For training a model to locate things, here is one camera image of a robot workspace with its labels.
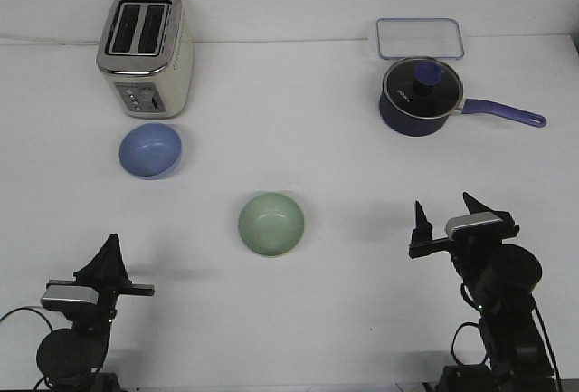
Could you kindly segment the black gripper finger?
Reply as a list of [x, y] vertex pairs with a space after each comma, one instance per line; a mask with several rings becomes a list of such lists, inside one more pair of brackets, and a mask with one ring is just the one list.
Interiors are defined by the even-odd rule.
[[120, 243], [119, 243], [119, 236], [117, 234], [112, 235], [112, 251], [114, 257], [114, 265], [116, 268], [116, 275], [117, 276], [127, 276], [126, 266], [123, 261]]
[[114, 252], [116, 236], [110, 235], [104, 245], [89, 263], [78, 271], [74, 276], [113, 276], [116, 271], [116, 256]]
[[430, 243], [433, 240], [432, 224], [428, 221], [419, 201], [414, 202], [414, 220], [410, 246]]
[[474, 196], [472, 196], [471, 194], [469, 194], [468, 192], [463, 192], [462, 193], [462, 199], [463, 202], [465, 204], [465, 206], [467, 207], [467, 209], [469, 210], [469, 212], [474, 215], [474, 214], [480, 214], [480, 213], [492, 213], [492, 214], [496, 214], [496, 211], [491, 209], [490, 207], [482, 204], [478, 199], [476, 199]]

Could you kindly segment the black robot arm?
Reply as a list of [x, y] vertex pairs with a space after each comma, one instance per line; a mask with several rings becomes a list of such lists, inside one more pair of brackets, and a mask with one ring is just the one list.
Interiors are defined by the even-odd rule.
[[450, 219], [445, 237], [432, 236], [421, 204], [414, 205], [412, 259], [446, 252], [461, 278], [462, 299], [479, 314], [473, 323], [485, 353], [479, 363], [456, 359], [435, 391], [560, 391], [562, 379], [533, 291], [543, 270], [527, 249], [512, 244], [519, 226], [507, 211], [468, 193], [466, 215]]
[[71, 326], [51, 331], [37, 349], [36, 364], [48, 389], [120, 391], [118, 375], [102, 370], [118, 297], [154, 294], [154, 286], [129, 279], [116, 234], [71, 280], [49, 280], [41, 305], [64, 315]]

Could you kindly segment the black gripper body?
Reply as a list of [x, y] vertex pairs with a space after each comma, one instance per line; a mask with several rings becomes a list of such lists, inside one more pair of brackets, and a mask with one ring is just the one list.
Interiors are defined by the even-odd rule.
[[408, 254], [411, 259], [417, 259], [438, 252], [447, 252], [461, 277], [469, 278], [477, 274], [488, 263], [490, 254], [502, 241], [518, 235], [519, 225], [512, 218], [500, 216], [500, 224], [485, 225], [478, 229], [467, 230], [457, 239], [446, 237], [434, 239], [427, 244], [410, 246]]
[[110, 275], [76, 272], [74, 280], [49, 280], [46, 309], [61, 313], [80, 333], [109, 333], [120, 296], [152, 297], [155, 286], [134, 283], [125, 272]]

